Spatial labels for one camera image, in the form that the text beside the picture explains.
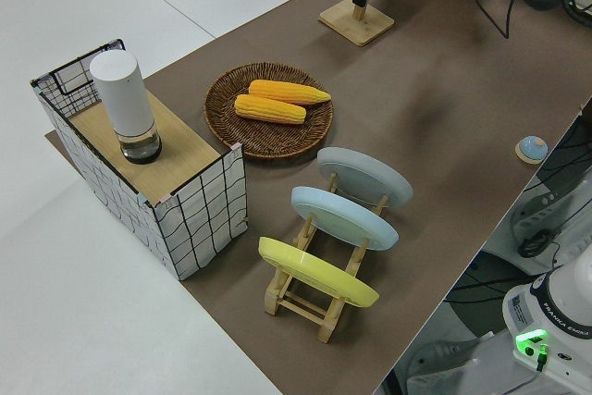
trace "yellow corn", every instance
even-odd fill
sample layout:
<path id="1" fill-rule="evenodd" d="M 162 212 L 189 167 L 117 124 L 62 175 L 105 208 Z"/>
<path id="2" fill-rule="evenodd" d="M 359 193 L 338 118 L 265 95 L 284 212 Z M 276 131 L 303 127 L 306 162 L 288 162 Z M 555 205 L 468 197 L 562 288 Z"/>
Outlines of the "yellow corn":
<path id="1" fill-rule="evenodd" d="M 306 117 L 306 110 L 301 106 L 252 94 L 239 94 L 234 101 L 234 110 L 241 117 L 278 124 L 302 124 Z"/>
<path id="2" fill-rule="evenodd" d="M 331 100 L 329 93 L 315 87 L 279 80 L 253 80 L 249 94 L 296 105 L 314 105 Z"/>

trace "wicker tray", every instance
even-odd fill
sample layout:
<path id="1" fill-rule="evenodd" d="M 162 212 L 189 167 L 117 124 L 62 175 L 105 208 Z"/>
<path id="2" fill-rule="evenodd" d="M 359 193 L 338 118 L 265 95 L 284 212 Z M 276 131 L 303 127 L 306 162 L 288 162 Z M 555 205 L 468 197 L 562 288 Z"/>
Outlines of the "wicker tray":
<path id="1" fill-rule="evenodd" d="M 278 159 L 303 154 L 319 144 L 333 121 L 331 101 L 306 107 L 302 125 L 286 125 L 239 117 L 234 112 L 238 94 L 248 92 L 255 79 L 284 80 L 323 86 L 304 71 L 287 65 L 255 63 L 234 68 L 220 77 L 210 88 L 203 105 L 203 114 L 210 130 L 228 146 L 243 145 L 244 153 L 260 159 Z"/>

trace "blue plate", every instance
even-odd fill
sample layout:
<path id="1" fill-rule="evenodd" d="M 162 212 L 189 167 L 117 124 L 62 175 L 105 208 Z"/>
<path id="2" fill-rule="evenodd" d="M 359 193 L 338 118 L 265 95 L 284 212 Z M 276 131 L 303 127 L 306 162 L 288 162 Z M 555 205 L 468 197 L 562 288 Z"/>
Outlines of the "blue plate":
<path id="1" fill-rule="evenodd" d="M 368 204 L 376 205 L 387 195 L 387 205 L 403 205 L 413 196 L 411 184 L 398 171 L 367 154 L 347 148 L 327 147 L 318 152 L 316 163 L 321 175 L 329 179 L 337 174 L 339 191 Z"/>
<path id="2" fill-rule="evenodd" d="M 369 250 L 387 250 L 399 240 L 397 231 L 383 218 L 329 191 L 295 187 L 292 206 L 304 219 L 312 216 L 315 227 L 352 245 L 369 240 Z"/>

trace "yellow plate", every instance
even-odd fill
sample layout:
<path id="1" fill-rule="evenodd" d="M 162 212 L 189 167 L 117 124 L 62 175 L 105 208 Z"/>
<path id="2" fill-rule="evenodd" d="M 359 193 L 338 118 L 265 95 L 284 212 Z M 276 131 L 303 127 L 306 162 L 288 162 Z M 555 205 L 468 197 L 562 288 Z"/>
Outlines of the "yellow plate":
<path id="1" fill-rule="evenodd" d="M 378 299 L 378 293 L 360 279 L 284 242 L 260 238 L 259 254 L 303 283 L 351 305 L 370 307 Z"/>

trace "brown tablecloth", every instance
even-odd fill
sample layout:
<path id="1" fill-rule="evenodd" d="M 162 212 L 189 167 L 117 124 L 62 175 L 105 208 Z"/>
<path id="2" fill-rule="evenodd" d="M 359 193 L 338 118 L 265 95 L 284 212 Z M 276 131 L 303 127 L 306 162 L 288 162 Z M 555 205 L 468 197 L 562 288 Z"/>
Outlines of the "brown tablecloth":
<path id="1" fill-rule="evenodd" d="M 202 114 L 214 81 L 251 62 L 301 68 L 333 95 L 325 145 L 370 154 L 413 184 L 407 205 L 383 213 L 400 242 L 360 270 L 380 299 L 346 307 L 326 345 L 304 318 L 264 313 L 274 270 L 257 254 L 260 236 L 297 234 L 291 189 L 324 185 L 314 154 L 247 163 L 249 230 L 183 284 L 286 394 L 372 393 L 535 173 L 514 145 L 537 135 L 552 147 L 592 92 L 592 32 L 560 11 L 518 2 L 506 41 L 473 0 L 370 0 L 397 25 L 359 48 L 317 21 L 339 1 L 291 0 L 146 82 L 223 149 Z M 509 0 L 484 2 L 505 19 Z M 350 254 L 326 236 L 311 252 L 338 265 Z"/>

